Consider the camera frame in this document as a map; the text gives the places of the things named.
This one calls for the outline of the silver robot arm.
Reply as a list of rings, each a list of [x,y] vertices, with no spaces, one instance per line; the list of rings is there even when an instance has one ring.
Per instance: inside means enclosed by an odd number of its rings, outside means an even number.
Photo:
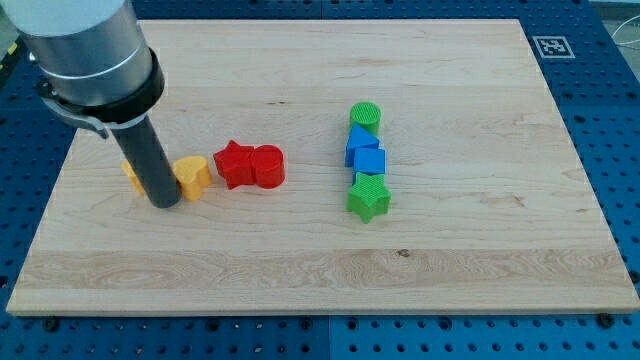
[[[181,198],[148,113],[165,80],[128,0],[1,0],[45,79],[43,103],[65,124],[113,136],[152,205]]]

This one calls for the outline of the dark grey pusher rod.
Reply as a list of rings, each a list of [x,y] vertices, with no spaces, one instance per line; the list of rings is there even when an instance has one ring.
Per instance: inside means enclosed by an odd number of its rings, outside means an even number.
[[[169,208],[181,199],[181,189],[147,115],[111,128],[144,192],[157,208]]]

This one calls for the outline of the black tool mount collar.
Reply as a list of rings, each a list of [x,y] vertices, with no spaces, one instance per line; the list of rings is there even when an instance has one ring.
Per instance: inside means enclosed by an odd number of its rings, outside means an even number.
[[[149,49],[152,68],[148,78],[133,93],[121,100],[104,105],[84,106],[60,97],[48,81],[37,84],[43,103],[64,124],[108,137],[107,128],[113,128],[145,115],[160,99],[165,80],[156,53]]]

